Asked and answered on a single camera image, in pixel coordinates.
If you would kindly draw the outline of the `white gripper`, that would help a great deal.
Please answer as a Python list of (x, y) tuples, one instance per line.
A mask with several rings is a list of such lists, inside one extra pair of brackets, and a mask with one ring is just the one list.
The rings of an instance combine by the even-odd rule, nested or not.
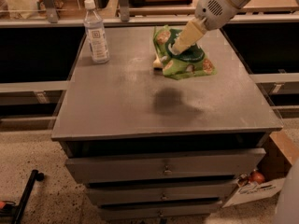
[(178, 34), (171, 50), (175, 55), (194, 45), (206, 30), (215, 30), (225, 25), (243, 7), (245, 0), (198, 0), (194, 19), (187, 22)]

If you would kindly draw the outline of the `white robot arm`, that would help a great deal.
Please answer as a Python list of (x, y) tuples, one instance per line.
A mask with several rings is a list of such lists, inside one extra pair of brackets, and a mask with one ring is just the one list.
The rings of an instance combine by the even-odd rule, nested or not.
[[(224, 26), (250, 0), (198, 0), (195, 18), (190, 20), (172, 45), (179, 55), (200, 40), (207, 31)], [(299, 159), (292, 165), (278, 197), (273, 224), (299, 224)]]

